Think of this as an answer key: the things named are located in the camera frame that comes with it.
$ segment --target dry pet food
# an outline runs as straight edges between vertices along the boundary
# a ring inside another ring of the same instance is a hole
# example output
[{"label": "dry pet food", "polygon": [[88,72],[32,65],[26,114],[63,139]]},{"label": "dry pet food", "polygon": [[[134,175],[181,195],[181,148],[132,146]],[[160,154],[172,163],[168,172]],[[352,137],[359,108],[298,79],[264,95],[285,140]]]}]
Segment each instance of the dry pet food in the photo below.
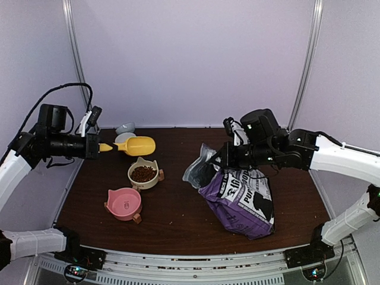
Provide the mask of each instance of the dry pet food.
[{"label": "dry pet food", "polygon": [[131,178],[133,181],[142,183],[151,181],[157,174],[157,171],[150,166],[139,166],[133,170]]}]

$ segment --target white wall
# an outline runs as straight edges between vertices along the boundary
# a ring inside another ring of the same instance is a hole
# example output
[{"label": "white wall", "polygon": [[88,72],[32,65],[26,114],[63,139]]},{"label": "white wall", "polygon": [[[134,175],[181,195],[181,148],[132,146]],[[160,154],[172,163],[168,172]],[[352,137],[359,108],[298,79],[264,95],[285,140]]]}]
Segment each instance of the white wall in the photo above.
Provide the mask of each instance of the white wall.
[{"label": "white wall", "polygon": [[314,1],[73,1],[101,126],[221,126],[270,107],[287,125]]},{"label": "white wall", "polygon": [[[0,2],[0,153],[27,112],[48,89],[76,81],[61,1]],[[46,100],[69,106],[77,122],[85,108],[77,87]],[[28,128],[37,118],[37,111]],[[39,230],[52,225],[75,165],[45,169],[41,163],[17,187],[0,212],[0,229]],[[28,259],[0,272],[0,284],[23,281]]]},{"label": "white wall", "polygon": [[[380,2],[325,1],[321,34],[297,128],[380,150]],[[336,215],[368,183],[333,173],[318,178]],[[380,223],[354,234],[370,283],[380,284]]]}]

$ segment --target pink pet bowl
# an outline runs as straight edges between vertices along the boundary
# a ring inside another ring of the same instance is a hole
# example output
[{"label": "pink pet bowl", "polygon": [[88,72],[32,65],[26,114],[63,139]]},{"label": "pink pet bowl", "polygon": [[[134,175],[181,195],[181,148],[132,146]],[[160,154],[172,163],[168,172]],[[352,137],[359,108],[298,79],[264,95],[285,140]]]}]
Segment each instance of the pink pet bowl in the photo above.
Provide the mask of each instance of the pink pet bowl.
[{"label": "pink pet bowl", "polygon": [[108,190],[108,202],[104,206],[120,221],[133,220],[138,224],[141,222],[141,196],[133,188]]}]

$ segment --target yellow scoop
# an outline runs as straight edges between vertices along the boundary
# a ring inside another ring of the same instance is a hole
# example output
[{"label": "yellow scoop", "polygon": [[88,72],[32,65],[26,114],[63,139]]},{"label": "yellow scoop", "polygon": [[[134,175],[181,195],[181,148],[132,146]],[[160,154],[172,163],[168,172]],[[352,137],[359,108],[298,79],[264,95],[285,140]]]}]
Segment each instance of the yellow scoop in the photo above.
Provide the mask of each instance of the yellow scoop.
[{"label": "yellow scoop", "polygon": [[150,137],[130,137],[121,144],[115,143],[118,150],[129,156],[147,156],[156,150],[156,143]]},{"label": "yellow scoop", "polygon": [[104,153],[105,151],[110,151],[112,147],[107,144],[99,144],[99,152]]}]

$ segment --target brown tabletop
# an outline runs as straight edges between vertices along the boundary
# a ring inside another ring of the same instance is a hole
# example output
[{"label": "brown tabletop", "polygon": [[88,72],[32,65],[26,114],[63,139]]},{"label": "brown tabletop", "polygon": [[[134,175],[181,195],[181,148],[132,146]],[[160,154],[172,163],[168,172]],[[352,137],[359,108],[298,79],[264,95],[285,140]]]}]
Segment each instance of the brown tabletop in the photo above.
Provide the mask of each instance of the brown tabletop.
[{"label": "brown tabletop", "polygon": [[[283,169],[270,179],[275,211],[275,233],[258,240],[223,228],[205,199],[182,181],[185,169],[199,156],[202,143],[218,150],[229,138],[223,129],[139,129],[156,141],[156,159],[165,180],[142,191],[142,223],[119,221],[104,208],[108,189],[131,186],[126,172],[135,157],[123,152],[102,153],[85,161],[58,219],[77,231],[87,246],[146,254],[205,255],[266,251],[303,245],[328,214],[308,172]],[[112,143],[115,131],[101,132]],[[267,175],[271,169],[262,170]]]}]

